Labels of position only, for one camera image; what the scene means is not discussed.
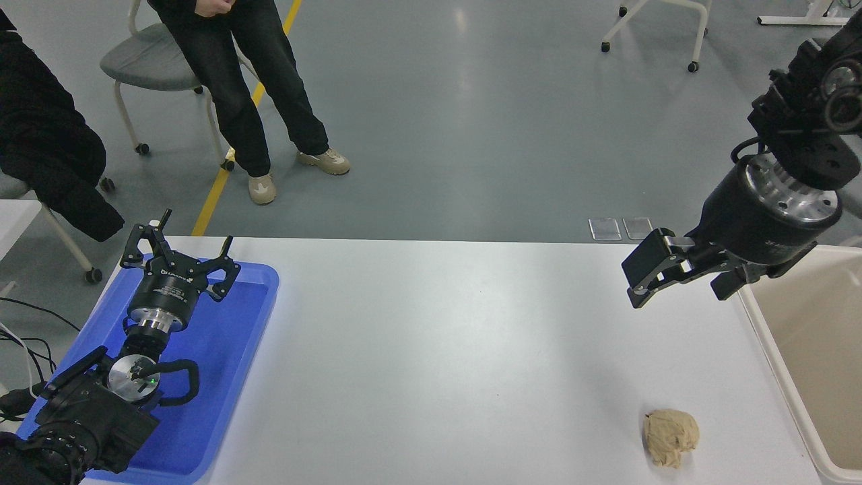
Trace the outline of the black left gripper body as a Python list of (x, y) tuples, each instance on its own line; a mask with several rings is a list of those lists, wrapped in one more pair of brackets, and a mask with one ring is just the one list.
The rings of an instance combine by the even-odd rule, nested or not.
[(127, 316), (140, 322), (161, 311), (172, 315), (177, 323), (187, 323), (206, 288), (205, 276), (192, 276), (188, 268), (179, 264), (172, 267), (161, 259), (148, 260), (143, 279), (127, 308)]

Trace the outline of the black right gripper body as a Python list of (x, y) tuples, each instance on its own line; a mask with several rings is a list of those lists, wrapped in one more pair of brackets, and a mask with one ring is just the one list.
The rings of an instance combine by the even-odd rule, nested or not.
[(801, 183), (773, 156), (746, 156), (709, 194), (687, 236), (745, 262), (778, 266), (800, 255), (841, 215), (836, 191)]

